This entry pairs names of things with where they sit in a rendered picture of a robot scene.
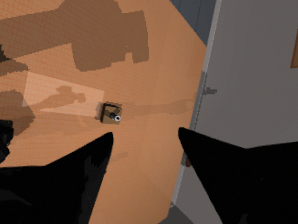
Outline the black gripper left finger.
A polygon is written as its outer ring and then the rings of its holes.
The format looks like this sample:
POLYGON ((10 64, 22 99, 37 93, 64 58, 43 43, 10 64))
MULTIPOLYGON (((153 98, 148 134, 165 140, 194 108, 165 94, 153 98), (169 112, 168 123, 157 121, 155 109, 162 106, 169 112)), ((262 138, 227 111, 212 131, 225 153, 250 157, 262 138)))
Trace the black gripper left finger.
POLYGON ((0 167, 0 206, 29 205, 41 224, 89 224, 113 133, 45 166, 0 167))

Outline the white marker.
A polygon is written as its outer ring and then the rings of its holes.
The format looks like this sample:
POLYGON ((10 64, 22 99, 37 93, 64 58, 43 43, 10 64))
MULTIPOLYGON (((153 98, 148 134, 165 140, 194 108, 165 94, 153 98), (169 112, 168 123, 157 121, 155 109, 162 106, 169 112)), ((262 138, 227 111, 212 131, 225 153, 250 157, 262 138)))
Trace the white marker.
POLYGON ((117 114, 114 114, 114 113, 112 113, 112 114, 110 115, 110 117, 111 117, 113 120, 115 120, 115 121, 119 121, 119 120, 120 120, 120 116, 118 116, 117 114))

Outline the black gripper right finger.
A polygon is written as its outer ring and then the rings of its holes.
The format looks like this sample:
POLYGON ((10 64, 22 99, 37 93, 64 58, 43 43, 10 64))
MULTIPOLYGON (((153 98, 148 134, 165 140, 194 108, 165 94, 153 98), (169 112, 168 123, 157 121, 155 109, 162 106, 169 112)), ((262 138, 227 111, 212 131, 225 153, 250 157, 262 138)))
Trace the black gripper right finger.
POLYGON ((247 224, 270 168, 298 162, 298 142, 246 149, 184 127, 178 137, 223 224, 247 224))

